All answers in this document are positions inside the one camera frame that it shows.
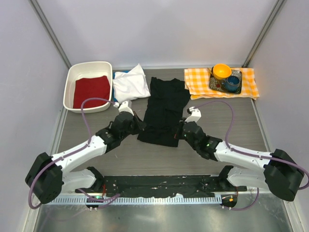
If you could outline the black t shirt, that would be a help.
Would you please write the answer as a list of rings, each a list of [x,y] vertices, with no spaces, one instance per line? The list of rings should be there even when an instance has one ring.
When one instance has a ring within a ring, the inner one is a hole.
[[[177,126],[183,116],[183,109],[190,100],[190,93],[184,88],[184,81],[164,81],[151,78],[151,96],[144,115],[146,128],[137,139],[144,143],[177,147],[175,138]]]

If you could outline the white t shirt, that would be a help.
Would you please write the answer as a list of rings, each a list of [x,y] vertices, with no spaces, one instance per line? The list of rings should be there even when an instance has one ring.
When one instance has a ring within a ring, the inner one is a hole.
[[[146,75],[140,64],[128,71],[126,76],[129,81],[130,90],[128,101],[150,97],[151,94],[146,82]]]

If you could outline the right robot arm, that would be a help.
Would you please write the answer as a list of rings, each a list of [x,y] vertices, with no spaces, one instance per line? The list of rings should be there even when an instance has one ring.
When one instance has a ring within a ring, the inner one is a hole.
[[[218,185],[224,191],[234,186],[250,186],[267,189],[276,197],[292,202],[305,172],[283,150],[259,152],[206,135],[196,122],[181,121],[175,137],[185,140],[202,158],[231,163]]]

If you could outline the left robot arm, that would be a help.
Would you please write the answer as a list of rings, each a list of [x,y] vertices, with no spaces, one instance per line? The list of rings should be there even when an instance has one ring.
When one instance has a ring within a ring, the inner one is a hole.
[[[75,168],[88,160],[118,147],[129,135],[144,131],[146,124],[135,113],[121,112],[115,120],[99,130],[88,141],[67,151],[49,156],[43,152],[35,159],[25,182],[40,203],[47,204],[59,194],[70,191],[97,193],[103,190],[104,177],[94,167],[82,171]]]

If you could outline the orange checkered cloth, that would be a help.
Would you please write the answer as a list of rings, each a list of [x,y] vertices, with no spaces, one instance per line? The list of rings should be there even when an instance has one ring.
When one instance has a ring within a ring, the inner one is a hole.
[[[242,88],[240,94],[223,93],[210,89],[210,71],[207,68],[191,68],[184,70],[185,89],[189,90],[191,99],[200,98],[252,98],[259,97],[253,68],[233,68],[242,72]]]

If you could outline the blue t shirt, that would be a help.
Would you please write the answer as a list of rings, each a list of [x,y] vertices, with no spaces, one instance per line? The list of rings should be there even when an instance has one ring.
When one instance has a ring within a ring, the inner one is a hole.
[[[113,74],[113,97],[122,103],[129,98],[129,81],[126,74],[128,71],[118,71]]]

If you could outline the white plastic tub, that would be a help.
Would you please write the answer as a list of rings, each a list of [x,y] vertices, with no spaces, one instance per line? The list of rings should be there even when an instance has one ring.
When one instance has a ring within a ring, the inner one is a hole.
[[[82,78],[96,78],[101,76],[107,76],[110,83],[110,95],[109,99],[102,98],[90,98],[86,99],[81,109],[73,109],[73,98],[75,92],[75,81]],[[112,101],[112,66],[105,61],[84,62],[73,65],[67,75],[63,106],[74,113],[96,113],[101,112],[109,108]]]

